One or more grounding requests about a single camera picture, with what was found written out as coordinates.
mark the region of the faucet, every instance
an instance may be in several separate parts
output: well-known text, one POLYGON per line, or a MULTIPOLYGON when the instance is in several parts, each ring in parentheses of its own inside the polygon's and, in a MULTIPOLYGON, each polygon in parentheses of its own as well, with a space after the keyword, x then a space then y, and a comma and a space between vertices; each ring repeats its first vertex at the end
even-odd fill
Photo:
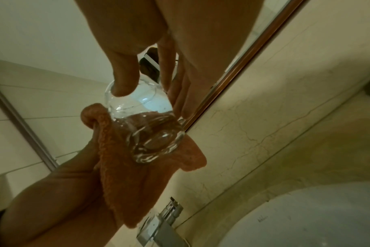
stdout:
POLYGON ((173 197, 160 214, 147 216, 139 227, 136 239, 142 246, 154 241, 159 247, 190 247, 190 244, 176 233, 172 225, 184 208, 173 197))

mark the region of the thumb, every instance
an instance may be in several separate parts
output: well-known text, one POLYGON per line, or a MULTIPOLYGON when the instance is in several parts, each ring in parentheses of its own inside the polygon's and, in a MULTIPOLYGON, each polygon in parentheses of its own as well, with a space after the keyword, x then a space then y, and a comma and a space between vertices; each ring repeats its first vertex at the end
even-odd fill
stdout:
POLYGON ((116 97, 132 93, 139 82, 139 63, 136 55, 107 53, 115 78, 112 94, 116 97))
POLYGON ((93 137, 89 143, 78 152, 78 154, 63 163, 55 172, 61 173, 83 173, 92 172, 95 165, 100 160, 98 155, 98 137, 100 135, 100 128, 98 124, 94 125, 93 137))

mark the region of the mirror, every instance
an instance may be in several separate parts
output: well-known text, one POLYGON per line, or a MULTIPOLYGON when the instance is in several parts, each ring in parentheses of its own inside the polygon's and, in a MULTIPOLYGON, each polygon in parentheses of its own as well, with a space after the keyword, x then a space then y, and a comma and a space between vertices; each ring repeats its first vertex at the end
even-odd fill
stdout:
MULTIPOLYGON (((243 47, 196 114, 183 123, 185 129, 302 2, 265 0, 243 47)), ((138 59, 141 72, 159 82, 159 58, 153 47, 138 59)), ((91 138, 91 130, 80 120, 81 110, 103 103, 112 80, 110 63, 73 1, 0 1, 0 174, 41 161, 53 170, 74 157, 91 138), (8 136, 15 134, 12 124, 23 138, 8 136), (34 151, 26 148, 23 139, 34 151), (19 149, 11 144, 17 140, 19 149)))

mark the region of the hand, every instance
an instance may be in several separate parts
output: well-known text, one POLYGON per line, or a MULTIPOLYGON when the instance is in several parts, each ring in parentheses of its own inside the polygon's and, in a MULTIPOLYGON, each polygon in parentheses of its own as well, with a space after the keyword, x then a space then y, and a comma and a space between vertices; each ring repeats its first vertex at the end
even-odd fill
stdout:
POLYGON ((103 247, 119 229, 102 197, 98 130, 76 157, 21 192, 0 222, 0 246, 103 247))
POLYGON ((174 113, 190 118, 246 40, 263 0, 76 0, 113 67, 112 93, 139 79, 137 54, 158 44, 161 81, 174 113), (171 82, 176 52, 176 78, 171 82))

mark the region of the orange towel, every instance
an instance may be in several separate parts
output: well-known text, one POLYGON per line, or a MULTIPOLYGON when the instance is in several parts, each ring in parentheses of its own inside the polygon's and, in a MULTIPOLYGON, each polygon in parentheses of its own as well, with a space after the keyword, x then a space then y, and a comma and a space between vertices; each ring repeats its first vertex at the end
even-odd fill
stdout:
POLYGON ((100 126, 99 155, 104 198, 118 223, 135 228, 157 202, 172 175, 181 168, 192 171, 204 167, 207 160, 196 143, 185 136, 178 148, 148 164, 136 163, 107 109, 101 104, 86 107, 81 113, 83 123, 100 126))

